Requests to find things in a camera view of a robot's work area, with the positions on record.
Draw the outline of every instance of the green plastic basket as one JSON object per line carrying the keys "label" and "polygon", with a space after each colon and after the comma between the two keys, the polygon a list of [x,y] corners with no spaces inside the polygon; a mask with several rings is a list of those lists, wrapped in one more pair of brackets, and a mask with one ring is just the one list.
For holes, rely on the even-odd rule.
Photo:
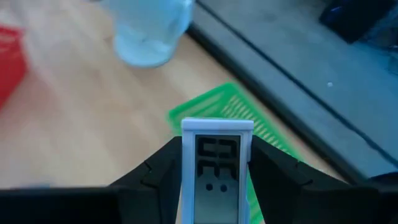
{"label": "green plastic basket", "polygon": [[[269,144],[300,159],[271,121],[259,110],[245,92],[234,83],[226,83],[196,97],[169,111],[168,121],[175,134],[181,134],[181,120],[186,117],[196,118],[233,118],[254,121],[254,134]],[[263,221],[253,184],[248,175],[248,200],[250,204],[250,222]]]}

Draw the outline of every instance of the red plastic basket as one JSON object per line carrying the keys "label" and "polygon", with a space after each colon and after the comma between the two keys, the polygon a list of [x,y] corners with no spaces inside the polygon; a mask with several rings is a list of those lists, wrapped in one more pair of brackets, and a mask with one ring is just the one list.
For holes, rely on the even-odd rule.
{"label": "red plastic basket", "polygon": [[0,108],[27,70],[22,36],[18,29],[0,26]]}

